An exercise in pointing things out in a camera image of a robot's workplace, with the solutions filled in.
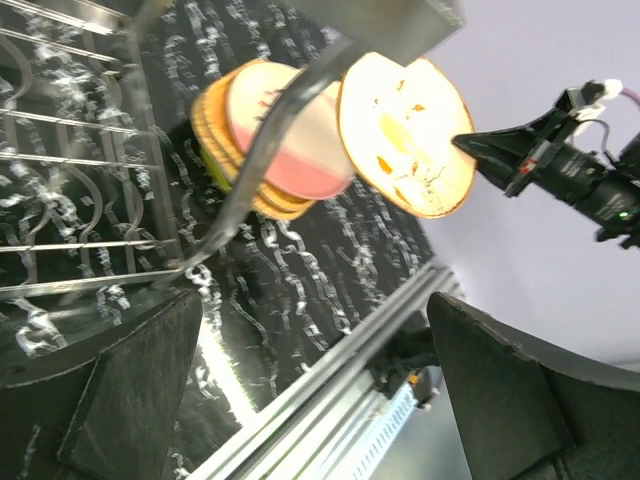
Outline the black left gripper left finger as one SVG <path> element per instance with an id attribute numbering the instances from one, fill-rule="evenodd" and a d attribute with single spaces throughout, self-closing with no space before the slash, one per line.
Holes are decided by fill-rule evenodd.
<path id="1" fill-rule="evenodd" d="M 39 358 L 1 358 L 4 479 L 159 479 L 202 319 L 193 290 Z"/>

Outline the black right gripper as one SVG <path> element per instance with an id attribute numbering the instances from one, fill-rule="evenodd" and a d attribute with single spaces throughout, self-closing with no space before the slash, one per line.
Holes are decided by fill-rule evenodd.
<path id="1" fill-rule="evenodd" d="M 603 100 L 623 96 L 634 104 L 639 94 L 620 82 L 588 82 L 566 91 L 552 117 L 537 131 L 532 123 L 490 132 L 455 135 L 450 143 L 476 161 L 478 172 L 505 195 L 516 197 L 533 183 L 592 220 L 599 235 L 639 233 L 639 137 L 614 155 L 608 149 L 609 125 L 593 113 Z M 573 144 L 583 125 L 598 123 L 604 134 L 600 152 Z M 607 162 L 601 163 L 602 154 Z"/>

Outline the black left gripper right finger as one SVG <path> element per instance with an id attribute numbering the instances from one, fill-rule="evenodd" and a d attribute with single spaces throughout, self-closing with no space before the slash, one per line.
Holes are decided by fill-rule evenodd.
<path id="1" fill-rule="evenodd" d="M 638 478 L 638 373 L 448 294 L 433 294 L 427 315 L 473 478 Z"/>

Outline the peach bird plate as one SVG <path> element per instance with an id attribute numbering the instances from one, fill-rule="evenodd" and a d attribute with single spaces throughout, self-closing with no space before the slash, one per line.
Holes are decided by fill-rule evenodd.
<path id="1" fill-rule="evenodd" d="M 459 91 L 429 59 L 403 67 L 364 55 L 342 79 L 337 120 L 357 173 L 408 213 L 442 218 L 468 197 L 476 162 L 452 140 L 474 125 Z"/>

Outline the stainless steel dish rack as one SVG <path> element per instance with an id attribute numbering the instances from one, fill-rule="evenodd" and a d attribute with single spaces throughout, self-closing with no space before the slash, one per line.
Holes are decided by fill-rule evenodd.
<path id="1" fill-rule="evenodd" d="M 166 173 L 160 106 L 136 22 L 91 1 L 1 5 L 1 298 L 161 285 L 213 255 L 257 212 L 294 220 L 311 207 L 255 174 L 266 148 L 228 173 L 231 198 L 190 253 Z"/>

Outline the cream and pink plate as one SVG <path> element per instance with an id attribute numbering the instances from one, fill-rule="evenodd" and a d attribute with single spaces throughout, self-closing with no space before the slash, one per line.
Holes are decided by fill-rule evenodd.
<path id="1" fill-rule="evenodd" d="M 236 147 L 247 153 L 263 118 L 299 70 L 259 61 L 232 76 L 227 90 L 227 120 Z M 280 143 L 266 180 L 272 186 L 309 200 L 327 200 L 342 193 L 355 171 L 338 135 L 337 82 L 328 86 L 302 112 Z"/>

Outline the black marble pattern mat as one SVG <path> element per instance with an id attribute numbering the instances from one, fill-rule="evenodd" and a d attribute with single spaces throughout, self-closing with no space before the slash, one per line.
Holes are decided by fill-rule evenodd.
<path id="1" fill-rule="evenodd" d="M 95 3 L 133 19 L 142 12 L 138 1 Z M 303 66 L 328 39 L 273 1 L 173 1 L 138 39 L 190 253 L 224 202 L 191 129 L 194 100 L 249 60 Z M 185 479 L 430 256 L 416 220 L 355 180 L 293 221 L 249 215 L 218 253 L 164 284 L 1 298 L 1 358 L 42 357 L 135 319 L 164 294 L 195 291 L 202 319 L 159 478 Z"/>

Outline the yellow green plate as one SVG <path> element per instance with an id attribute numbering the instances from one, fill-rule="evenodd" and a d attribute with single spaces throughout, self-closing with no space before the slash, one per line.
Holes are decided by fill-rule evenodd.
<path id="1" fill-rule="evenodd" d="M 201 159 L 220 189 L 228 193 L 238 175 L 238 169 L 221 149 L 200 147 Z"/>

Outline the wooden plate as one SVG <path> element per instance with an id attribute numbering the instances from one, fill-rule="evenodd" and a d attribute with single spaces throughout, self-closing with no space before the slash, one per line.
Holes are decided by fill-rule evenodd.
<path id="1" fill-rule="evenodd" d="M 262 63 L 269 65 L 271 61 L 250 60 L 216 79 L 198 95 L 191 107 L 191 126 L 200 147 L 204 145 L 221 149 L 238 169 L 238 175 L 245 154 L 238 149 L 231 135 L 230 123 L 227 120 L 227 94 L 231 82 L 243 69 Z M 288 221 L 301 217 L 314 204 L 314 200 L 296 197 L 263 181 L 253 196 L 250 210 L 271 219 Z"/>

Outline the aluminium mounting rail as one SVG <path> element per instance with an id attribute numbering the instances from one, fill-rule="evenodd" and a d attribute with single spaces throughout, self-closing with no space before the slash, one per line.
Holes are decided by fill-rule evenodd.
<path id="1" fill-rule="evenodd" d="M 410 387 L 375 388 L 370 359 L 429 296 L 461 292 L 428 263 L 193 473 L 194 479 L 367 479 L 413 411 Z"/>

